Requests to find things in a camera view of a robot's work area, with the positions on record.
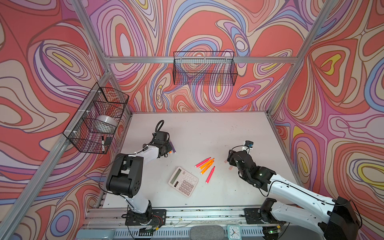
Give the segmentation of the purple pen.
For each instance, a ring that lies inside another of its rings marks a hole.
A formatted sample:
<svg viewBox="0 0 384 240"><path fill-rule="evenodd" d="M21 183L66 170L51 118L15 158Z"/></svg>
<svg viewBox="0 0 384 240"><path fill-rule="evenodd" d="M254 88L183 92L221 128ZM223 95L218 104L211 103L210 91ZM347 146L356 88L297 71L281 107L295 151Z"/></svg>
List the purple pen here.
<svg viewBox="0 0 384 240"><path fill-rule="evenodd" d="M172 147L172 151L173 151L173 153L176 153L176 150L175 150L175 147L174 147L174 145L173 145L173 143L170 141L170 145L171 145L171 147Z"/></svg>

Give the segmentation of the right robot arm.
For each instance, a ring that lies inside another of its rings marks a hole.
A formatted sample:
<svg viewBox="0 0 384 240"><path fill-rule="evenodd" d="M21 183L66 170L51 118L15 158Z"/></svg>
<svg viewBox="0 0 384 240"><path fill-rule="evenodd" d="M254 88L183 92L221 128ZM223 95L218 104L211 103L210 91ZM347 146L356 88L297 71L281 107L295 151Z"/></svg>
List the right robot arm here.
<svg viewBox="0 0 384 240"><path fill-rule="evenodd" d="M239 177L265 197L259 209L266 223L293 223L326 240L355 240L362 227L356 205L343 197L332 199L297 184L275 171L256 165L246 151L229 150L228 163L237 167Z"/></svg>

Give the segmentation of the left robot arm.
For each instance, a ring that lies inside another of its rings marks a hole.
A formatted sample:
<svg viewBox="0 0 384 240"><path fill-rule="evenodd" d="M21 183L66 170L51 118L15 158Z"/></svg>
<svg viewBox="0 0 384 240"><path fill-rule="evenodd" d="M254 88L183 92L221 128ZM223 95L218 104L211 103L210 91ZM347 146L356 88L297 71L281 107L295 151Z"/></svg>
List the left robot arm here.
<svg viewBox="0 0 384 240"><path fill-rule="evenodd" d="M153 133L153 139L143 149L133 154L118 154L112 163L105 187L110 194L124 196L136 214L147 213L150 201L139 193L144 165L173 150L170 134L163 131Z"/></svg>

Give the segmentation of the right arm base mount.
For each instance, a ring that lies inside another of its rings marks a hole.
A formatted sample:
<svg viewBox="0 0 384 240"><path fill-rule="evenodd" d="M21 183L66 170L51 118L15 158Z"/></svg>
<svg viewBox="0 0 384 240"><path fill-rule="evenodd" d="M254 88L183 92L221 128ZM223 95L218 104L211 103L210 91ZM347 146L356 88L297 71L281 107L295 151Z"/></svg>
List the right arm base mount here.
<svg viewBox="0 0 384 240"><path fill-rule="evenodd" d="M244 214L241 217L244 217L247 221L247 224L281 224L285 223L284 221L277 220L272 215L272 206L277 202L277 200L272 198L266 198L263 204L259 208L245 208Z"/></svg>

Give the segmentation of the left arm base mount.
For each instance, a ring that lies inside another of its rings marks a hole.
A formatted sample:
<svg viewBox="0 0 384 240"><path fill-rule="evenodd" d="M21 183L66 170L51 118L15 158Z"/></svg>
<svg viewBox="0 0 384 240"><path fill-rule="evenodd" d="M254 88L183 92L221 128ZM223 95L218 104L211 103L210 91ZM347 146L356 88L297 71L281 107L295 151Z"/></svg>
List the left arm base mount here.
<svg viewBox="0 0 384 240"><path fill-rule="evenodd" d="M126 226L151 226L161 227L166 223L167 210L166 209L154 209L151 212L143 214L134 213L132 210L128 210L122 217L125 219Z"/></svg>

